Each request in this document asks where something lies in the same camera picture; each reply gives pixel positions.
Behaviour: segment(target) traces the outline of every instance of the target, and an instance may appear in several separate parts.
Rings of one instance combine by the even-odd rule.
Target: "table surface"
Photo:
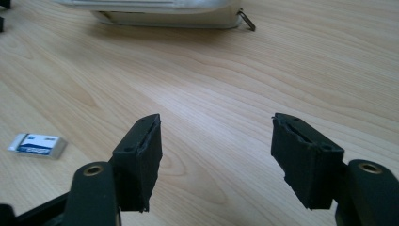
[[[107,161],[160,113],[150,213],[124,225],[335,225],[307,210],[270,155],[276,112],[297,116],[399,176],[399,2],[245,0],[228,30],[100,24],[51,1],[1,10],[0,202],[17,215]],[[7,151],[18,133],[64,137],[58,160]]]

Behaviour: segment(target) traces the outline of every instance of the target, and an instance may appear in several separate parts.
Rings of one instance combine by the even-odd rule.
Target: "black clamp jaw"
[[[11,8],[11,0],[0,0],[0,7]],[[0,17],[0,33],[4,30],[4,18]]]
[[[329,209],[338,203],[337,225],[399,225],[399,182],[366,160],[343,162],[344,149],[303,120],[276,113],[271,154],[302,204]]]
[[[155,114],[135,123],[109,162],[77,170],[69,193],[18,217],[11,206],[1,204],[0,225],[121,225],[120,211],[150,210],[161,158],[161,121]]]

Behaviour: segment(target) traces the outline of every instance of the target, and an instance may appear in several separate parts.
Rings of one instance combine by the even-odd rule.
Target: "black plastic arm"
[[[385,167],[343,160],[344,150],[303,120],[276,113],[271,154],[306,208],[338,203],[339,226],[399,225],[399,182]]]
[[[138,120],[108,163],[90,163],[73,177],[69,193],[18,217],[0,204],[0,225],[121,225],[121,211],[149,211],[162,158],[159,114]]]

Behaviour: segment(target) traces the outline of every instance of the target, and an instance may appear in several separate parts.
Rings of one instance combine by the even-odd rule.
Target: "white box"
[[[56,136],[38,134],[18,134],[8,150],[30,156],[59,158],[67,142]]]
[[[233,28],[241,0],[53,0],[91,11],[102,23],[187,28]]]

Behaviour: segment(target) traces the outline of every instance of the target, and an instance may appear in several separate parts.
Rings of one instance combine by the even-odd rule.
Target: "metal ring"
[[[95,175],[99,174],[100,172],[102,172],[103,170],[104,170],[104,168],[101,165],[94,165],[94,166],[86,168],[83,171],[83,175],[95,176]]]
[[[366,171],[366,172],[370,172],[372,174],[381,174],[382,173],[382,169],[380,169],[378,166],[371,164],[371,163],[360,163],[359,167]]]

